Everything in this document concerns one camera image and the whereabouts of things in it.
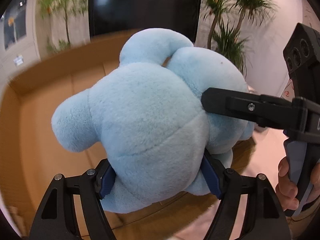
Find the camera lens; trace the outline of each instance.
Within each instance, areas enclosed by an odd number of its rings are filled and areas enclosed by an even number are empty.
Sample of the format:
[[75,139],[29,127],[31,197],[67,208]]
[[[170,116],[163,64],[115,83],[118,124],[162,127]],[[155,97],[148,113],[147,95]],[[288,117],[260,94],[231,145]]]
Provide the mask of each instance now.
[[300,46],[301,46],[302,54],[305,57],[309,57],[310,49],[309,49],[308,43],[305,40],[301,40]]
[[290,58],[287,59],[287,66],[289,67],[289,70],[292,70],[292,60]]
[[294,48],[292,54],[294,63],[299,67],[301,64],[301,57],[299,51],[296,48]]

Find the human hand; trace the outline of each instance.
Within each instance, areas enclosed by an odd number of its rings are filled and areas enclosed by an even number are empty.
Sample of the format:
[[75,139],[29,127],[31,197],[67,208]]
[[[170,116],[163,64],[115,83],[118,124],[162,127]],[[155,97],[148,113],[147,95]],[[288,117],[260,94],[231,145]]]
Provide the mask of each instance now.
[[[289,164],[287,157],[284,157],[278,165],[278,185],[276,186],[276,195],[280,204],[285,211],[286,209],[296,210],[299,206],[299,201],[296,198],[298,193],[297,186],[290,181],[288,176]],[[307,203],[314,201],[320,196],[320,163],[318,163],[312,170],[311,183],[314,185]]]

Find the plant trunk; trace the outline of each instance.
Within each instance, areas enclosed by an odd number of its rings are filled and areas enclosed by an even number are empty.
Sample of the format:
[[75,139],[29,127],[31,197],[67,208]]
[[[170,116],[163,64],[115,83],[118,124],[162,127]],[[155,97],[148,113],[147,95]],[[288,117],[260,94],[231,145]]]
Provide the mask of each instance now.
[[237,34],[237,33],[239,32],[240,28],[241,28],[241,24],[242,24],[242,21],[243,21],[243,19],[244,19],[245,10],[246,10],[245,7],[243,7],[243,8],[241,9],[241,13],[240,13],[240,18],[239,18],[239,21],[238,21],[238,25],[237,25],[237,27],[235,28],[235,30],[234,30],[234,32],[233,32],[234,35]]
[[64,10],[64,20],[65,20],[65,22],[66,22],[66,32],[67,32],[68,44],[70,45],[71,42],[70,42],[69,28],[68,28],[68,13],[67,13],[67,10],[66,10],[66,9]]
[[213,19],[213,22],[212,22],[212,25],[211,25],[211,28],[210,28],[210,31],[209,31],[209,36],[208,36],[208,43],[207,43],[207,48],[208,49],[211,49],[212,35],[214,33],[214,29],[216,28],[216,25],[217,25],[217,22],[218,22],[219,18],[220,18],[220,15],[217,14]]

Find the plush toy body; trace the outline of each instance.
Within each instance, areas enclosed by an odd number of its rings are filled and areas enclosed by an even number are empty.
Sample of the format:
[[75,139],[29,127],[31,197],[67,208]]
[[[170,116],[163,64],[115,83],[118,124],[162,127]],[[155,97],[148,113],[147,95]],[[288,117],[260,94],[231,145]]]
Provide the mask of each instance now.
[[52,128],[70,151],[103,144],[117,175],[101,201],[107,211],[132,212],[180,191],[204,195],[205,147],[230,167],[231,148],[253,132],[252,123],[204,111],[209,87],[248,92],[223,56],[171,30],[144,30],[124,45],[116,70],[57,108]]

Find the blue fur fabric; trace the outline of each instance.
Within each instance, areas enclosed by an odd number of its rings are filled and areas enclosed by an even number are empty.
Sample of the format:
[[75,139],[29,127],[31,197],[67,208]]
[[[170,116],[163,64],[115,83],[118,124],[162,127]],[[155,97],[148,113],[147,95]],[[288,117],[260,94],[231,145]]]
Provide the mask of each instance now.
[[204,111],[209,87],[248,92],[223,56],[171,30],[143,30],[124,45],[116,70],[56,109],[52,129],[73,152],[101,141],[117,175],[101,201],[107,211],[136,211],[181,191],[204,195],[204,148],[230,167],[231,148],[253,132],[252,123]]

